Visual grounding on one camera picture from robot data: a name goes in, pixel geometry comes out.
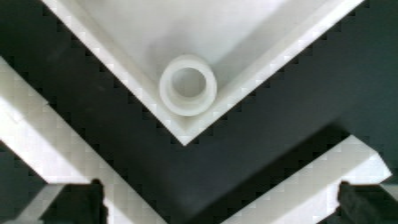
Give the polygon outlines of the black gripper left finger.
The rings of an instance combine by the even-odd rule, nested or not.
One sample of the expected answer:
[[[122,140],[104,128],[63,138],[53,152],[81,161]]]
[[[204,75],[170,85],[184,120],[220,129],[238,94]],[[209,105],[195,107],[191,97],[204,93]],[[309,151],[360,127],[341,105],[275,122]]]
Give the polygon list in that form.
[[[97,179],[88,184],[67,184],[40,215],[44,224],[108,224],[104,189]]]

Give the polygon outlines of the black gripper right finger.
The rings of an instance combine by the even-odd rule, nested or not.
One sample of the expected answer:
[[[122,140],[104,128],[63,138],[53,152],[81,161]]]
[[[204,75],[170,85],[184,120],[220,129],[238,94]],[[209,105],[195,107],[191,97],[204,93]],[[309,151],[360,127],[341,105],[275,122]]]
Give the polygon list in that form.
[[[339,184],[337,208],[323,224],[398,224],[398,184]]]

